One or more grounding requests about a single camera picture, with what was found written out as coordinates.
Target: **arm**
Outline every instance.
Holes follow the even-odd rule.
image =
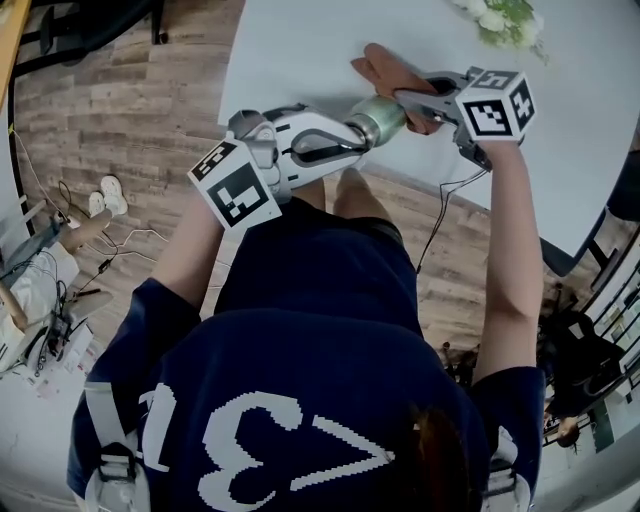
[[[199,310],[223,234],[211,208],[194,192],[151,277]]]
[[[487,305],[474,382],[536,366],[543,272],[527,167],[512,142],[483,145],[493,163]]]
[[[4,307],[7,308],[7,312],[11,316],[15,326],[22,332],[27,330],[27,315],[18,304],[18,301],[11,293],[11,290],[7,288],[2,281],[0,281],[0,300],[4,302]]]

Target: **flower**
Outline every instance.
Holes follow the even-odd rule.
[[[533,13],[533,18],[522,24],[520,34],[522,38],[518,46],[521,48],[530,48],[535,45],[540,36],[540,32],[544,28],[544,19],[539,14]]]
[[[468,0],[466,9],[474,19],[477,19],[487,12],[488,7],[484,0]]]
[[[487,9],[487,11],[480,16],[478,23],[481,27],[491,32],[502,32],[505,25],[502,15],[492,9]]]

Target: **floor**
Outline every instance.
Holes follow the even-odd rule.
[[[145,20],[75,67],[56,66],[17,81],[16,130],[41,183],[60,208],[68,208],[58,190],[60,180],[71,190],[73,202],[86,208],[101,177],[114,174],[123,184],[130,210],[108,228],[113,240],[122,243],[134,228],[171,234],[191,189],[186,172],[224,135],[216,123],[217,111],[242,5],[241,0],[168,2],[164,18],[168,45],[151,46],[150,21]],[[23,48],[21,58],[33,50]],[[19,146],[18,154],[24,188],[33,204],[43,194]],[[439,198],[381,177],[369,176],[368,181],[417,262],[438,216]],[[335,183],[334,177],[327,179],[329,202],[335,196]],[[36,220],[39,225],[46,222],[46,218]],[[624,248],[635,228],[608,216],[597,241],[605,252]],[[488,244],[487,213],[464,203],[452,204],[418,279],[420,322],[425,339],[435,347],[449,342],[453,349],[465,350],[478,343]],[[154,235],[137,233],[121,251],[157,258],[163,245]],[[99,240],[92,246],[112,253]],[[230,263],[236,249],[237,242],[225,240],[220,261]],[[79,286],[104,260],[89,247],[81,250]],[[137,255],[125,255],[94,281],[115,297],[90,322],[103,343],[114,335],[131,291],[149,275],[152,265]],[[589,285],[597,271],[587,254],[564,283],[584,302],[591,296]],[[226,272],[225,266],[217,265],[212,285],[223,283]],[[546,295],[552,297],[556,279],[548,272],[545,282]],[[218,290],[209,291],[203,317],[213,311],[217,294]]]

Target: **black chair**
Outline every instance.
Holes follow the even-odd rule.
[[[607,202],[607,210],[619,219],[640,222],[640,151],[629,153],[616,186]],[[595,242],[595,236],[604,222],[607,210],[602,211],[589,236],[575,256],[570,256],[555,245],[540,239],[544,262],[555,274],[559,277],[565,277],[589,250],[598,265],[600,265],[600,273],[591,284],[591,288],[597,290],[600,285],[606,282],[609,274],[615,269],[619,258],[622,256],[617,249],[614,249],[607,256]]]
[[[640,222],[640,151],[627,156],[607,206],[619,219]]]
[[[604,222],[604,218],[606,216],[606,210],[602,210],[600,217],[591,228],[591,232],[587,236],[586,240],[578,249],[578,252],[571,256],[564,252],[562,249],[558,249],[555,245],[550,244],[544,239],[540,239],[540,243],[542,244],[542,258],[544,262],[549,266],[549,268],[559,277],[565,277],[573,270],[573,268],[580,262],[582,257],[588,251],[593,254],[594,258],[600,265],[600,273],[596,277],[596,279],[591,283],[591,288],[597,290],[600,287],[600,284],[604,283],[609,276],[612,269],[615,267],[616,262],[619,258],[619,253],[617,249],[614,249],[609,256],[602,252],[600,246],[595,241],[595,236],[600,230],[602,223]]]
[[[473,381],[473,371],[478,362],[478,349],[480,345],[472,350],[467,350],[460,355],[457,363],[452,360],[451,344],[446,342],[442,345],[442,352],[446,361],[445,371],[455,380],[462,389],[471,389]]]
[[[541,317],[537,365],[556,391],[555,410],[561,417],[578,416],[615,383],[622,372],[624,350],[595,333],[593,320],[573,308],[571,296],[561,308],[562,287],[553,312]]]
[[[45,13],[40,30],[24,34],[20,44],[40,42],[41,56],[17,64],[14,76],[22,76],[47,66],[79,61],[130,29],[151,13],[151,41],[167,42],[160,33],[164,0],[81,0],[73,2],[66,16],[55,18],[54,4],[59,0],[33,0],[32,7],[52,5]],[[57,40],[57,51],[49,53]]]

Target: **black shorts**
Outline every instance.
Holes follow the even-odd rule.
[[[294,224],[302,223],[313,228],[342,228],[352,229],[369,235],[385,243],[399,245],[403,251],[404,241],[400,230],[395,224],[378,217],[360,217],[358,219],[343,219],[322,210],[318,210],[306,201],[294,197],[285,205],[281,205],[282,216],[288,222]]]

